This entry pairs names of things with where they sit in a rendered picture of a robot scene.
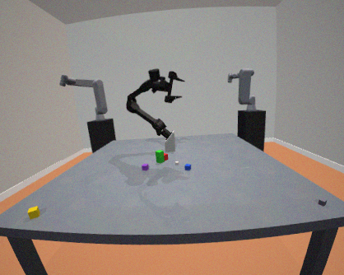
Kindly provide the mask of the small purple block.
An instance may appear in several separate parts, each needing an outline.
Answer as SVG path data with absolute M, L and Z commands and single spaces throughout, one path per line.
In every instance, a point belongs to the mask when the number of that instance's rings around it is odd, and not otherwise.
M 147 171 L 149 169 L 148 164 L 143 164 L 142 165 L 142 170 Z

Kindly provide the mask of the green block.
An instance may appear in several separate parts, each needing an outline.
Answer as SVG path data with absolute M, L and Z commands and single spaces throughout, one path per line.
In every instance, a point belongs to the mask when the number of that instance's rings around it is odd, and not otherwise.
M 164 156 L 164 151 L 161 151 L 161 150 L 156 151 L 156 157 L 161 158 L 163 156 Z
M 157 163 L 163 163 L 163 162 L 165 162 L 165 158 L 164 157 L 161 157 L 161 158 L 156 157 L 156 162 Z

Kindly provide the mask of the small yellow block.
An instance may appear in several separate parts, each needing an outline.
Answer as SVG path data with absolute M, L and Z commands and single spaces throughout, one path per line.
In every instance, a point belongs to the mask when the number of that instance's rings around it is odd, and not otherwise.
M 30 219 L 33 219 L 33 218 L 35 218 L 35 217 L 36 217 L 36 218 L 39 217 L 39 215 L 40 215 L 40 210 L 39 210 L 38 206 L 29 208 L 28 214 L 29 214 Z

